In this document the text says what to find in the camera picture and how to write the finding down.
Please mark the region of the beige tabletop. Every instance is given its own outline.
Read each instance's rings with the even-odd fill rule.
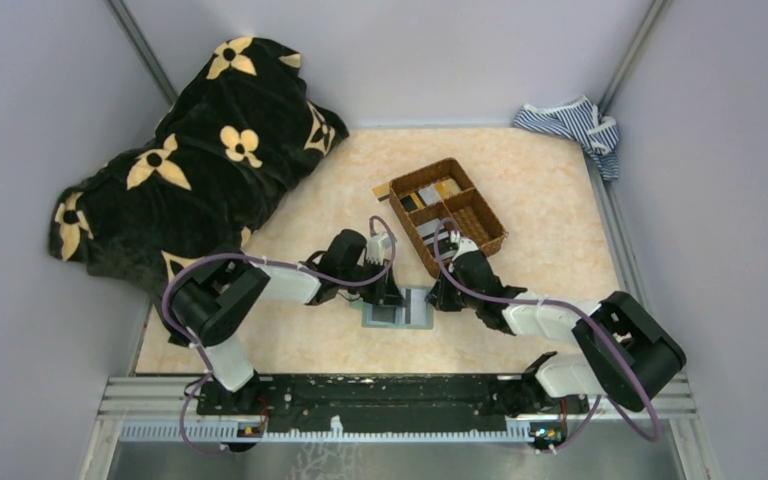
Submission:
[[[617,289],[580,148],[513,128],[353,132],[245,249],[303,260],[343,228],[365,235],[369,216],[380,215],[398,239],[396,282],[431,286],[389,203],[372,189],[446,157],[458,159],[510,232],[490,257],[503,283],[570,300],[600,300]],[[363,328],[360,312],[339,297],[319,307],[260,301],[237,335],[262,373],[521,372],[543,352],[574,348],[489,330],[471,311],[435,312],[431,330]],[[167,338],[153,313],[137,372],[203,370],[196,352]]]

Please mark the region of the wicker basket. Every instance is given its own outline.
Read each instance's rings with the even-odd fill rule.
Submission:
[[[412,212],[408,212],[402,205],[401,199],[405,196],[449,178],[458,184],[460,193],[442,201],[421,206]],[[417,226],[435,218],[452,217],[458,223],[461,232],[475,241],[488,257],[502,248],[502,241],[508,235],[496,214],[454,158],[440,160],[392,180],[390,205],[396,211],[396,216],[407,232],[425,269],[435,278],[440,274],[440,268],[417,231]]]

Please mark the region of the white wall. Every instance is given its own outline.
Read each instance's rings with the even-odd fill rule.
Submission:
[[[612,114],[643,281],[724,478],[768,478],[768,1],[674,2]]]
[[[350,126],[509,125],[605,90],[650,0],[126,0],[180,91],[228,38],[299,50]]]
[[[74,478],[126,367],[144,297],[48,257],[48,222],[165,110],[103,2],[0,0],[0,478]]]

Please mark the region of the black pillow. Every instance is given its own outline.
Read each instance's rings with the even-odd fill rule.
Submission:
[[[348,130],[311,103],[298,52],[263,38],[220,45],[142,148],[67,188],[48,252],[157,303],[186,265],[239,251]]]

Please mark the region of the blue and white striped fabric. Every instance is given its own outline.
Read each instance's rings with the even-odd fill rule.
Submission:
[[[613,117],[603,117],[584,95],[555,108],[525,105],[514,118],[514,126],[575,140],[596,162],[604,180],[620,178],[616,148],[620,129]]]

